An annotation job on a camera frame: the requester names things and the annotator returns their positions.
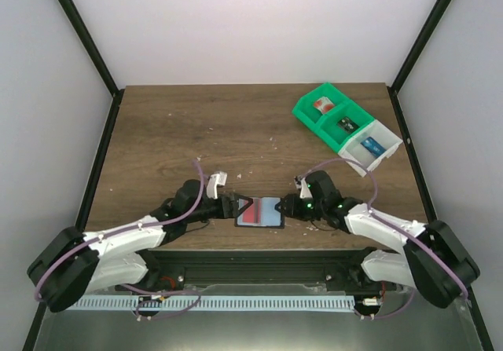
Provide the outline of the black leather card holder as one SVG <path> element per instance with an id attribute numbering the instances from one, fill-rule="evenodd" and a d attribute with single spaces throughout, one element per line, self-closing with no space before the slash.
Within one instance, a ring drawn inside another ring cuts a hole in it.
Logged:
<path id="1" fill-rule="evenodd" d="M 240 214 L 235 220 L 236 227 L 257 229 L 283 229 L 285 216 L 279 211 L 281 198 L 251 197 L 239 199 Z"/>

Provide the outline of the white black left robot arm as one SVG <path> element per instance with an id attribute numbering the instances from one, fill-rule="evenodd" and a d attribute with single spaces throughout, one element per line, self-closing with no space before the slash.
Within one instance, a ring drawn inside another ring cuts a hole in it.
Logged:
<path id="1" fill-rule="evenodd" d="M 126 284 L 149 294 L 160 286 L 152 249 L 185 235 L 191 223 L 238 218 L 252 203 L 236 193 L 209 197 L 201 181 L 188 180 L 174 197 L 129 224 L 100 232 L 68 227 L 28 267 L 35 300 L 58 313 L 109 287 Z"/>

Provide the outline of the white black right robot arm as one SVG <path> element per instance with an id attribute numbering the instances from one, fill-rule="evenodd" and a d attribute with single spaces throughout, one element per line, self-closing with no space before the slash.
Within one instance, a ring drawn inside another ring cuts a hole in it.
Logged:
<path id="1" fill-rule="evenodd" d="M 362 259 L 360 266 L 368 280 L 412 287 L 430 304 L 445 309 L 456 298 L 466 297 L 479 278 L 479 266 L 444 221 L 408 221 L 344 197 L 323 170 L 297 179 L 296 184 L 298 191 L 275 206 L 282 215 L 323 220 L 333 229 L 387 247 Z"/>

